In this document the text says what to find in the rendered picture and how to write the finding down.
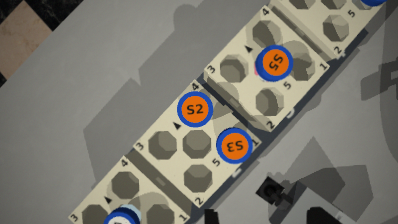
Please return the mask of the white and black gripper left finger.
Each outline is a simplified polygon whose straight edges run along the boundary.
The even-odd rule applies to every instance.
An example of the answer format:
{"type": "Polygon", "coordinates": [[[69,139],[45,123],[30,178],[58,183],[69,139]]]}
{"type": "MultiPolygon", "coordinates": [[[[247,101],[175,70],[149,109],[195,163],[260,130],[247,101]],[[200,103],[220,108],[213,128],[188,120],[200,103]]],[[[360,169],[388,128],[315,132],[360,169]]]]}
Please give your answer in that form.
{"type": "Polygon", "coordinates": [[[214,209],[204,209],[204,224],[219,224],[218,212],[214,212],[214,209]]]}

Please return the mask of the cream bucket adapter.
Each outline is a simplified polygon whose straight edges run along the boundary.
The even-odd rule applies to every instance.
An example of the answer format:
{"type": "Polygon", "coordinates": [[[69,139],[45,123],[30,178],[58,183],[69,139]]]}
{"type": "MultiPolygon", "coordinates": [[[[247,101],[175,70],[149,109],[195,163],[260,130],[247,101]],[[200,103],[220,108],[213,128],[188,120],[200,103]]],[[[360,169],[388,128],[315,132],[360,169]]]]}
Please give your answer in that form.
{"type": "Polygon", "coordinates": [[[264,5],[204,69],[204,81],[253,127],[271,132],[329,67],[264,5]],[[293,68],[283,80],[263,82],[254,62],[273,44],[290,51],[293,68]]]}
{"type": "Polygon", "coordinates": [[[200,208],[242,164],[229,164],[221,159],[216,149],[218,135],[227,128],[237,127],[250,135],[253,151],[261,143],[231,113],[227,105],[223,106],[194,79],[133,147],[200,208]],[[210,121],[197,128],[182,123],[177,114],[179,100],[192,91],[206,94],[213,104],[210,121]]]}
{"type": "Polygon", "coordinates": [[[69,219],[74,224],[103,224],[120,205],[138,209],[140,224],[184,224],[192,202],[135,149],[121,158],[69,219]]]}
{"type": "Polygon", "coordinates": [[[327,62],[340,56],[384,3],[359,10],[352,0],[271,0],[267,7],[327,62]]]}

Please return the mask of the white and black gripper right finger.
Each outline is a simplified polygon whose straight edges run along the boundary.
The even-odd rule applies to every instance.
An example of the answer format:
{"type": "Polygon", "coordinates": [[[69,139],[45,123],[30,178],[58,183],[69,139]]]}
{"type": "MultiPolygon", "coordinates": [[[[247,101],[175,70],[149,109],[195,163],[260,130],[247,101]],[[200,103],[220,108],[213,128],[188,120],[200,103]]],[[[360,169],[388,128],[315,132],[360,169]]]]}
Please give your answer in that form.
{"type": "Polygon", "coordinates": [[[311,207],[307,210],[306,224],[342,224],[322,207],[311,207]]]}

